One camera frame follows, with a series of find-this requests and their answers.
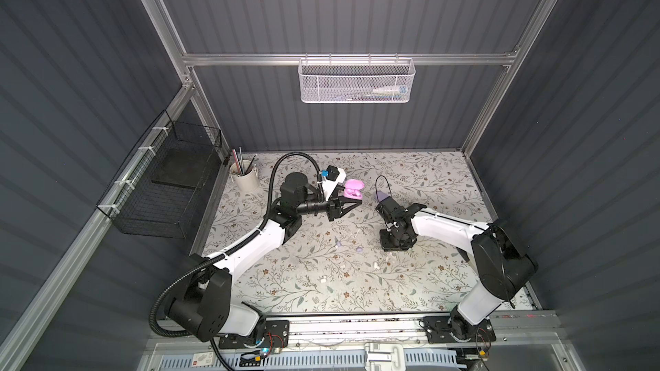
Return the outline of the pink earbud charging case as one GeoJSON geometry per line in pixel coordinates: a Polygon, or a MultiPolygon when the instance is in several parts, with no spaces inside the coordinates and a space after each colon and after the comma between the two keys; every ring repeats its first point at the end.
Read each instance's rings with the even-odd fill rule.
{"type": "Polygon", "coordinates": [[[362,180],[347,180],[344,184],[343,196],[349,199],[362,200],[363,189],[364,189],[364,182],[362,182],[362,180]]]}

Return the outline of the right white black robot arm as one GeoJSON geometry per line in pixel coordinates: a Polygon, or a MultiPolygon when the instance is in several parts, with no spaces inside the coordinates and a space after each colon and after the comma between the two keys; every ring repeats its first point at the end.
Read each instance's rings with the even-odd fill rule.
{"type": "Polygon", "coordinates": [[[518,250],[496,223],[481,223],[428,211],[424,204],[398,204],[388,196],[376,206],[386,228],[380,231],[385,251],[407,251],[419,237],[457,248],[476,265],[478,283],[452,309],[454,333],[479,326],[502,303],[508,302],[534,276],[538,264],[518,250]]]}

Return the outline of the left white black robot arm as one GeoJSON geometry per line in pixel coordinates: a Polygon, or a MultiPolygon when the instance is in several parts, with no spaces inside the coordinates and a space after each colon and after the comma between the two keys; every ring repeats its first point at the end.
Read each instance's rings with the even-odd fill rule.
{"type": "Polygon", "coordinates": [[[232,300],[237,280],[269,252],[283,246],[307,214],[340,219],[360,206],[364,182],[349,180],[341,168],[329,167],[311,185],[303,173],[287,175],[261,225],[240,240],[206,258],[192,255],[192,267],[158,297],[150,314],[154,333],[170,338],[192,335],[210,342],[219,335],[263,340],[266,316],[247,303],[232,300]]]}

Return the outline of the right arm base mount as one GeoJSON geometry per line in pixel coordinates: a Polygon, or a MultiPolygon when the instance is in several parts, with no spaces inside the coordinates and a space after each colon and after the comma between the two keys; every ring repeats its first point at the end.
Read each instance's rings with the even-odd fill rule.
{"type": "Polygon", "coordinates": [[[497,340],[489,319],[484,319],[478,326],[474,326],[458,317],[432,315],[420,319],[419,326],[425,332],[430,344],[485,343],[490,345],[497,340]]]}

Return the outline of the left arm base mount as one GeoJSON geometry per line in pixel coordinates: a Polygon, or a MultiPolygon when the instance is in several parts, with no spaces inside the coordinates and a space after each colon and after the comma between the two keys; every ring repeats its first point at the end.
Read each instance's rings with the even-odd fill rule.
{"type": "Polygon", "coordinates": [[[221,334],[218,347],[222,350],[248,348],[286,348],[290,335],[290,321],[266,319],[257,323],[256,328],[247,336],[221,334]]]}

